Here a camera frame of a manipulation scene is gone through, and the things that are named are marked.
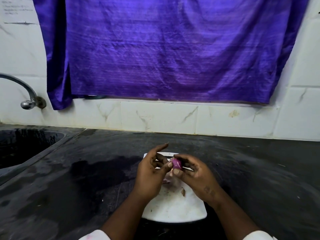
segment sink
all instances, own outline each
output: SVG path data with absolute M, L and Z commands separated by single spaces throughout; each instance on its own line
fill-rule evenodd
M 64 137 L 42 129 L 0 130 L 0 185 L 58 148 L 52 147 Z

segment person's left hand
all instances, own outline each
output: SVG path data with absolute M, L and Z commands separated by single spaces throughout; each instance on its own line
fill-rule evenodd
M 158 153 L 167 147 L 168 143 L 156 146 L 139 163 L 133 192 L 146 203 L 159 194 L 162 181 L 173 166 L 172 162 Z

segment faucet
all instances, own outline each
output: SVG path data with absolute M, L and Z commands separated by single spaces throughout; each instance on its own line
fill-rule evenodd
M 30 96 L 30 100 L 26 100 L 26 101 L 21 102 L 21 104 L 20 104 L 21 108 L 33 109 L 35 106 L 37 106 L 40 109 L 43 109 L 46 107 L 46 105 L 47 105 L 46 101 L 42 97 L 37 96 L 35 91 L 28 84 L 26 84 L 24 81 L 14 77 L 14 76 L 5 74 L 5 73 L 0 73 L 0 77 L 14 81 L 17 84 L 20 84 L 22 87 L 24 87 L 28 91 L 29 96 Z

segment white cutting board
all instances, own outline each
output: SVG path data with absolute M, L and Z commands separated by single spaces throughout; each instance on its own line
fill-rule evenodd
M 165 157 L 173 157 L 171 152 L 159 152 Z M 194 222 L 206 218 L 205 204 L 193 190 L 180 179 L 162 184 L 160 193 L 144 209 L 142 218 L 164 223 Z

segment onion skin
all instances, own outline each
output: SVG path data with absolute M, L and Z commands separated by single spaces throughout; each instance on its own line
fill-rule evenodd
M 179 170 L 182 170 L 182 163 L 179 159 L 177 158 L 171 158 L 170 161 L 173 163 L 173 167 L 172 169 L 179 169 Z

